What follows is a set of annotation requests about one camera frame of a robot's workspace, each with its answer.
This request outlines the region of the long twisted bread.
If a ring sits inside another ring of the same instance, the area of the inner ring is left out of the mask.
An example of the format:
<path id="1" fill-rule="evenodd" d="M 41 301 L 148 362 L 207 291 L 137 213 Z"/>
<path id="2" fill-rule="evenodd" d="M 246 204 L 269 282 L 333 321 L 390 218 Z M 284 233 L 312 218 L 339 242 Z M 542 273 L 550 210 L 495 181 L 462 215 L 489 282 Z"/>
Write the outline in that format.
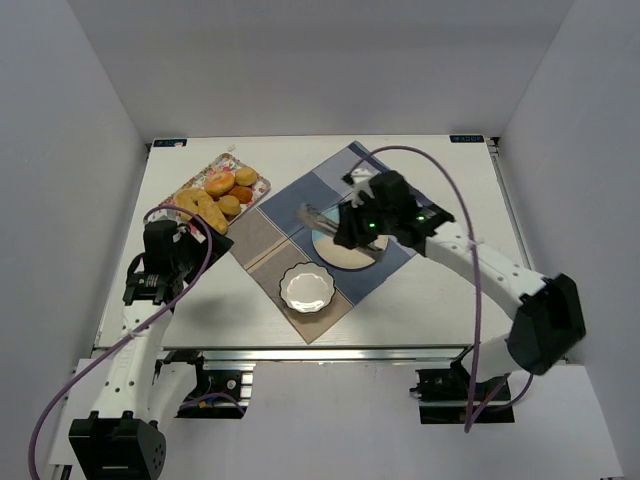
<path id="1" fill-rule="evenodd" d="M 216 232 L 221 235 L 226 235 L 228 232 L 228 221 L 213 198 L 204 190 L 200 190 L 196 195 L 196 204 L 198 206 L 199 216 Z"/>

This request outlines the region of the round golden bun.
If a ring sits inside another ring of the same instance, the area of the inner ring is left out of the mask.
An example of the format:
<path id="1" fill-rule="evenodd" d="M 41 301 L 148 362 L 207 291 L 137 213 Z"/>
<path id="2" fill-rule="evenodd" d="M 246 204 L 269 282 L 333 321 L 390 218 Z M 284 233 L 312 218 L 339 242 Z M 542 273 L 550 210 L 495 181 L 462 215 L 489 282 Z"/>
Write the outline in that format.
<path id="1" fill-rule="evenodd" d="M 220 197 L 216 204 L 220 211 L 228 217 L 236 217 L 242 211 L 239 199 L 232 195 L 224 195 Z"/>

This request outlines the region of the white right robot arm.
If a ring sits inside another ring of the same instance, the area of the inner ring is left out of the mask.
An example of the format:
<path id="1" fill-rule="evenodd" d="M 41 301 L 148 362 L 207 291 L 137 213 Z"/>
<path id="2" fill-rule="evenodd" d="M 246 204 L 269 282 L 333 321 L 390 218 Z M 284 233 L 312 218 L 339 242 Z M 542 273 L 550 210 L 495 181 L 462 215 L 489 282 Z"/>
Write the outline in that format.
<path id="1" fill-rule="evenodd" d="M 478 244 L 470 231 L 427 200 L 394 170 L 346 174 L 353 194 L 339 206 L 335 238 L 364 249 L 380 235 L 457 273 L 511 319 L 509 332 L 480 341 L 451 367 L 465 380 L 484 383 L 514 371 L 545 374 L 586 335 L 578 288 L 565 274 L 554 278 L 512 262 Z"/>

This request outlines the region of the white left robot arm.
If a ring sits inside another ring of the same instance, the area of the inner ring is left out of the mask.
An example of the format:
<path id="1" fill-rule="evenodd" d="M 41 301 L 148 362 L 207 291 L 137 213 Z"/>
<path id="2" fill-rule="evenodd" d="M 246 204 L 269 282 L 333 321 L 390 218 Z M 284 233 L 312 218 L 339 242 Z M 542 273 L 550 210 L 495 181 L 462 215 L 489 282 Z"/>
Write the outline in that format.
<path id="1" fill-rule="evenodd" d="M 143 251 L 129 264 L 122 333 L 107 378 L 69 442 L 88 479 L 157 479 L 166 462 L 168 421 L 198 382 L 191 360 L 158 363 L 176 303 L 233 242 L 201 218 L 150 221 Z"/>

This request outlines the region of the blue and cream plate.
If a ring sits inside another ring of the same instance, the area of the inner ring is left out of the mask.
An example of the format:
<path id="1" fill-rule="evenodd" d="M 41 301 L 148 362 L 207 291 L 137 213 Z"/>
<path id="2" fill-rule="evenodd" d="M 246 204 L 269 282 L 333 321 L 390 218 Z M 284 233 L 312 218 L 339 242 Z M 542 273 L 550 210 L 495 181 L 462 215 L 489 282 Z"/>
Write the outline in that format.
<path id="1" fill-rule="evenodd" d="M 338 222 L 339 212 L 337 206 L 327 209 L 323 215 Z M 386 251 L 389 239 L 385 235 L 378 236 L 374 245 Z M 376 262 L 371 257 L 357 250 L 349 250 L 334 244 L 333 240 L 324 233 L 312 231 L 312 244 L 318 256 L 327 264 L 343 270 L 361 270 L 368 268 Z"/>

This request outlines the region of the plain glazed donut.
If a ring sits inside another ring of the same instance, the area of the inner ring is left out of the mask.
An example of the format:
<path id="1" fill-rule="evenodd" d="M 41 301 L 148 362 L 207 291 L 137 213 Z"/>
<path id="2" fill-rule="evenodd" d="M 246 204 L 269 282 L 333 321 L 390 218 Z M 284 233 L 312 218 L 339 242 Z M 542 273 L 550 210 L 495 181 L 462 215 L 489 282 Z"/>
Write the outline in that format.
<path id="1" fill-rule="evenodd" d="M 173 201 L 175 206 L 199 214 L 200 207 L 208 205 L 212 198 L 202 188 L 188 188 L 177 192 L 173 196 Z"/>

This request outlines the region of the patchwork blue grey placemat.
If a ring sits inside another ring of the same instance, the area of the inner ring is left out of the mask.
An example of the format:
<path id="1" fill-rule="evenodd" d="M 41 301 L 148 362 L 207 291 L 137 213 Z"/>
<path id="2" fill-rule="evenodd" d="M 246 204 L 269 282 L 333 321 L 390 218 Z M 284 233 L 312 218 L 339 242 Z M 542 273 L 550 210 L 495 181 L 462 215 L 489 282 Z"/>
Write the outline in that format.
<path id="1" fill-rule="evenodd" d="M 374 244 L 383 256 L 374 260 L 310 229 L 296 212 L 308 204 L 336 221 L 339 203 L 351 197 L 343 175 L 362 177 L 387 169 L 354 141 L 231 227 L 232 255 L 306 343 L 323 335 L 415 253 L 395 238 L 381 236 Z"/>

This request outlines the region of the white scalloped bowl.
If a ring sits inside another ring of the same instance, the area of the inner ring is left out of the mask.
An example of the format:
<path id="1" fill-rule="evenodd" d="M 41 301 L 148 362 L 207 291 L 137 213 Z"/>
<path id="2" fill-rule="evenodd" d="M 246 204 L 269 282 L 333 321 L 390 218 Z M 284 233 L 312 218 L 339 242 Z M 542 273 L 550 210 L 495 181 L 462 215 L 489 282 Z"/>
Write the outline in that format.
<path id="1" fill-rule="evenodd" d="M 336 293 L 335 280 L 323 266 L 297 263 L 284 272 L 279 296 L 287 308 L 301 314 L 315 314 L 328 307 Z"/>

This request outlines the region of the round bun on tray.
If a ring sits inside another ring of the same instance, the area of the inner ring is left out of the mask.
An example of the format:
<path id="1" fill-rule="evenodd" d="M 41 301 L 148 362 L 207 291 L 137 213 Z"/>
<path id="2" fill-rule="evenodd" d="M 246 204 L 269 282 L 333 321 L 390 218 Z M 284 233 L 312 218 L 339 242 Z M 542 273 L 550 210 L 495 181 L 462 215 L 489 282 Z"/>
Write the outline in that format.
<path id="1" fill-rule="evenodd" d="M 243 167 L 235 171 L 235 183 L 239 186 L 250 187 L 258 179 L 257 172 L 251 167 Z"/>

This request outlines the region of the floral serving tray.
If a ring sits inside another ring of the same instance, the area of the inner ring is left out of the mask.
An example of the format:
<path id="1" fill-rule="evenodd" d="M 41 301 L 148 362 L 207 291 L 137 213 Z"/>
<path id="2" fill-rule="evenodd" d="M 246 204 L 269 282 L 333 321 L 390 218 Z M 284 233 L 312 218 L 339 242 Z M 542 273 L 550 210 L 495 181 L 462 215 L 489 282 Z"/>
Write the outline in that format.
<path id="1" fill-rule="evenodd" d="M 220 235 L 237 223 L 271 190 L 271 183 L 253 167 L 223 153 L 161 202 L 179 207 L 168 216 L 188 223 L 200 215 Z"/>

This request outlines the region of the blue label left corner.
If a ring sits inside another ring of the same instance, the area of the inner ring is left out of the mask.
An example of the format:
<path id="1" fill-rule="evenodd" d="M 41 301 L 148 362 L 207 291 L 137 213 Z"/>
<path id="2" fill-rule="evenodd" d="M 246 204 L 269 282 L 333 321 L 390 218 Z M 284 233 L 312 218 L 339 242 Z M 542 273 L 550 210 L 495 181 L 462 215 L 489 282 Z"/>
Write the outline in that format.
<path id="1" fill-rule="evenodd" d="M 152 147 L 153 148 L 182 148 L 187 144 L 186 139 L 156 139 Z"/>

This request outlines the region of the blue label corner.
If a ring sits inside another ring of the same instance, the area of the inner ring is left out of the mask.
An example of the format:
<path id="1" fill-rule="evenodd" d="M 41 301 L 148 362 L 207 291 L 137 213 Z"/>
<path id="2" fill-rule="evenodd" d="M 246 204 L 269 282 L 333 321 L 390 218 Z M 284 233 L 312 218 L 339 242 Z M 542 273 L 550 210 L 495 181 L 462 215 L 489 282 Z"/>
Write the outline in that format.
<path id="1" fill-rule="evenodd" d="M 182 148 L 187 144 L 186 139 L 156 139 L 152 147 L 153 148 Z"/>
<path id="2" fill-rule="evenodd" d="M 452 143 L 484 143 L 485 138 L 482 135 L 466 135 L 453 134 L 449 136 Z"/>

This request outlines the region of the aluminium table front rail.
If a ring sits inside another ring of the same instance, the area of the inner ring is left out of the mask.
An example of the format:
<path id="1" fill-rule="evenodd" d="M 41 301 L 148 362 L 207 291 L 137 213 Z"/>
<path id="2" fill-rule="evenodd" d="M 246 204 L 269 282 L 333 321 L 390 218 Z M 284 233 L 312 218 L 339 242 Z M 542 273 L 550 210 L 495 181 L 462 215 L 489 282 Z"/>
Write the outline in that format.
<path id="1" fill-rule="evenodd" d="M 391 347 L 283 347 L 283 348 L 165 348 L 152 355 L 157 362 L 260 363 L 260 362 L 442 362 L 448 363 L 465 349 L 462 345 Z"/>

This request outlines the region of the aluminium table rail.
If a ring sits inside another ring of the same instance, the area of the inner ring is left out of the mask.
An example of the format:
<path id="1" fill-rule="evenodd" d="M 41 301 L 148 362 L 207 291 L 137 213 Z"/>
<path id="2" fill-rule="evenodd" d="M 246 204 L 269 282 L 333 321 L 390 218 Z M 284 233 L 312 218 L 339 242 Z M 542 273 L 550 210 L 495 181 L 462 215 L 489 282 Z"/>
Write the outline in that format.
<path id="1" fill-rule="evenodd" d="M 509 185 L 506 181 L 504 165 L 500 155 L 499 137 L 489 137 L 486 140 L 489 156 L 496 174 L 497 182 L 501 191 L 503 202 L 505 204 L 510 224 L 514 232 L 519 253 L 522 257 L 524 265 L 531 270 L 535 269 L 535 264 L 531 257 L 531 252 L 525 238 L 520 219 L 514 207 L 513 196 L 511 195 Z"/>
<path id="2" fill-rule="evenodd" d="M 260 362 L 442 362 L 448 363 L 465 349 L 462 345 L 391 347 L 283 347 L 283 348 L 165 348 L 152 355 L 157 362 L 260 363 Z"/>

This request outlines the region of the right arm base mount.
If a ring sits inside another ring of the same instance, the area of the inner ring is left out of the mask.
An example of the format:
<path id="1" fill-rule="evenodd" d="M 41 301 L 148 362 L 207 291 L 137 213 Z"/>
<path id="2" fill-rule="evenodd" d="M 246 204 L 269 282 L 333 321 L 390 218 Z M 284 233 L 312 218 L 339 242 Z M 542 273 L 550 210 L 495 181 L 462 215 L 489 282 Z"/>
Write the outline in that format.
<path id="1" fill-rule="evenodd" d="M 468 383 L 460 382 L 450 368 L 415 370 L 416 384 L 409 389 L 418 401 L 422 425 L 463 425 L 466 418 Z M 496 395 L 475 420 L 476 424 L 513 424 L 515 415 L 509 405 L 511 390 L 500 377 L 476 385 L 474 406 L 478 407 L 497 388 Z"/>

